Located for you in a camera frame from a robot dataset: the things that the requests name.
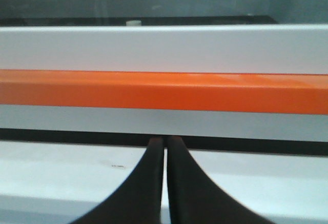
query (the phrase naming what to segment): glass window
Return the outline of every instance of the glass window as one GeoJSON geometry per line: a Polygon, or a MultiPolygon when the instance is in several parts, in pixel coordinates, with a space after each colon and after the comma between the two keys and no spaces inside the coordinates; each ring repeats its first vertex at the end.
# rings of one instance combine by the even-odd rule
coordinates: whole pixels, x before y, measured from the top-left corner
{"type": "Polygon", "coordinates": [[[2,26],[327,23],[328,0],[0,0],[2,26]]]}

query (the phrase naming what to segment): orange bar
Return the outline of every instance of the orange bar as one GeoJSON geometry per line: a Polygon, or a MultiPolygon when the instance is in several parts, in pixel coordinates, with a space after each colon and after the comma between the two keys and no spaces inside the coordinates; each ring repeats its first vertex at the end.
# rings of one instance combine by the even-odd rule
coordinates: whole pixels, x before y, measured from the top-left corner
{"type": "Polygon", "coordinates": [[[328,114],[328,75],[0,70],[0,104],[328,114]]]}

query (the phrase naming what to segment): small mark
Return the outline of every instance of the small mark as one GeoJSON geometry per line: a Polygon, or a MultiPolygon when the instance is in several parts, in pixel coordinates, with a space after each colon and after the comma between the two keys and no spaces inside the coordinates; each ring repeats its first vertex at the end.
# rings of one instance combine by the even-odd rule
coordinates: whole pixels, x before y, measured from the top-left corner
{"type": "Polygon", "coordinates": [[[120,169],[125,169],[125,167],[123,165],[114,165],[112,164],[113,168],[120,168],[120,169]]]}

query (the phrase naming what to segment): gray surface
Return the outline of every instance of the gray surface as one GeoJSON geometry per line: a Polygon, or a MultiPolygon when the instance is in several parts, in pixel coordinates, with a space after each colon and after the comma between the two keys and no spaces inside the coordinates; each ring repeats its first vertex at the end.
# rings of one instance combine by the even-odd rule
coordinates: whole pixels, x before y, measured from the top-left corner
{"type": "Polygon", "coordinates": [[[328,141],[328,115],[0,105],[0,128],[328,141]]]}

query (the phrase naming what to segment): white cap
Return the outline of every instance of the white cap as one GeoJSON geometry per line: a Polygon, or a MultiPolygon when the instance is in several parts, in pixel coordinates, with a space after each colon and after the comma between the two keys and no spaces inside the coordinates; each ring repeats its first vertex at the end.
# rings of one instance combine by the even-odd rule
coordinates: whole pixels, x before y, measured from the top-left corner
{"type": "Polygon", "coordinates": [[[127,21],[126,25],[127,26],[141,26],[141,21],[140,20],[127,21]]]}

